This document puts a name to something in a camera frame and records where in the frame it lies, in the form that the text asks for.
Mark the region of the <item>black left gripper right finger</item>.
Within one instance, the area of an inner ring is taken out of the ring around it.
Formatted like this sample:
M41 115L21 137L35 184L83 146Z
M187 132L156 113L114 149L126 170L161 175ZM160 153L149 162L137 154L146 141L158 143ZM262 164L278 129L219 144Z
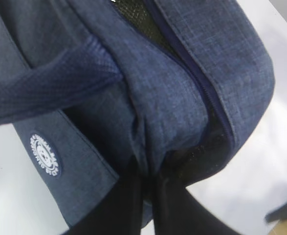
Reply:
M229 234L229 228L197 202L167 170L155 176L153 217L157 235Z

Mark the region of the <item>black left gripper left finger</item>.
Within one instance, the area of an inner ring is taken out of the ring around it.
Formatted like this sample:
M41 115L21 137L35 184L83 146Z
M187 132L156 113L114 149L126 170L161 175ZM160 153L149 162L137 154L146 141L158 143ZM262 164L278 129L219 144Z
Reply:
M142 178L129 164L105 198L68 235L139 235L143 209Z

